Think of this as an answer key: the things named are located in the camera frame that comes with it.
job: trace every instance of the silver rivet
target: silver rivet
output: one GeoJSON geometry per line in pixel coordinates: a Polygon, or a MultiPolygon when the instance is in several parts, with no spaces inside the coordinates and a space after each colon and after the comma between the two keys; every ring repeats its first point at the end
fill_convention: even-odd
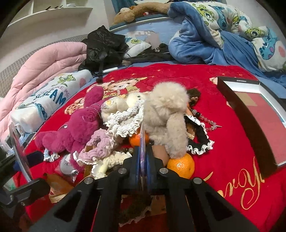
{"type": "Polygon", "coordinates": [[[163,168],[160,168],[160,173],[162,173],[162,174],[167,174],[168,173],[168,169],[167,168],[165,168],[165,167],[163,167],[163,168]]]}
{"type": "Polygon", "coordinates": [[[86,178],[84,179],[84,182],[85,182],[86,184],[91,184],[91,183],[93,182],[93,178],[92,178],[92,177],[86,177],[86,178]]]}
{"type": "Polygon", "coordinates": [[[196,178],[193,179],[193,182],[194,182],[195,184],[197,184],[197,185],[200,185],[200,184],[202,183],[202,179],[196,177],[196,178]]]}
{"type": "Polygon", "coordinates": [[[127,169],[122,167],[122,168],[118,169],[118,172],[120,174],[125,174],[127,172],[127,169]]]}

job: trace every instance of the blue blanket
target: blue blanket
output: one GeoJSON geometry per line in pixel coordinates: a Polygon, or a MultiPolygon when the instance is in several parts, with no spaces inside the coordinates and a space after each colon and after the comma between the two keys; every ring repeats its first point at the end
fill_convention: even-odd
{"type": "Polygon", "coordinates": [[[238,65],[252,74],[271,79],[286,87],[282,72],[262,72],[253,44],[245,38],[219,29],[222,48],[214,40],[199,12],[186,2],[170,5],[168,16],[181,18],[182,26],[169,43],[170,54],[179,62],[194,64],[204,61],[210,65],[238,65]]]}

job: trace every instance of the magenta plush toy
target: magenta plush toy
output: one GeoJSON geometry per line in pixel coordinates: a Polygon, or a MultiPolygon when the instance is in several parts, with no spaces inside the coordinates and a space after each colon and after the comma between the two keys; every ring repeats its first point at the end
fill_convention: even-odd
{"type": "Polygon", "coordinates": [[[108,100],[102,100],[103,94],[101,86],[93,87],[85,96],[84,107],[72,113],[66,125],[58,131],[40,132],[35,139],[36,146],[57,153],[64,150],[71,154],[80,152],[102,125],[100,109],[103,102],[108,100]]]}

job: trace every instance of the plaid wall padding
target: plaid wall padding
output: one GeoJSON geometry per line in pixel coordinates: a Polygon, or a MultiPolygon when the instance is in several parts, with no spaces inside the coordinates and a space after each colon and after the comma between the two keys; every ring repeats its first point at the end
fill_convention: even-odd
{"type": "MultiPolygon", "coordinates": [[[[59,41],[56,41],[56,42],[53,42],[53,43],[58,43],[58,42],[81,42],[83,39],[86,39],[87,36],[88,36],[87,34],[86,35],[78,35],[78,36],[70,37],[70,38],[67,38],[67,39],[59,40],[59,41]]],[[[16,76],[16,74],[18,73],[19,69],[27,61],[27,59],[29,59],[29,57],[31,55],[33,55],[36,51],[38,51],[41,48],[46,47],[46,46],[42,46],[42,47],[37,48],[34,51],[31,51],[27,55],[25,55],[22,58],[20,58],[17,61],[15,61],[13,64],[9,65],[2,72],[0,72],[0,97],[5,97],[6,96],[7,92],[9,91],[9,89],[11,87],[12,80],[13,80],[14,76],[16,76]]]]}

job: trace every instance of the tangerine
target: tangerine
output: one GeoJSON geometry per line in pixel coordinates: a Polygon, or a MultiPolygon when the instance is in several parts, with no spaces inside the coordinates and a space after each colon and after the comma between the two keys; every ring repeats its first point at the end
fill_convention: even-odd
{"type": "MultiPolygon", "coordinates": [[[[145,143],[147,144],[149,142],[149,136],[145,132],[145,143]]],[[[133,134],[131,137],[129,137],[129,143],[134,148],[135,146],[140,146],[140,127],[137,130],[137,134],[133,134]]]]}
{"type": "Polygon", "coordinates": [[[167,168],[176,172],[180,177],[190,179],[195,171],[195,162],[193,158],[186,153],[180,159],[170,159],[167,168]]]}

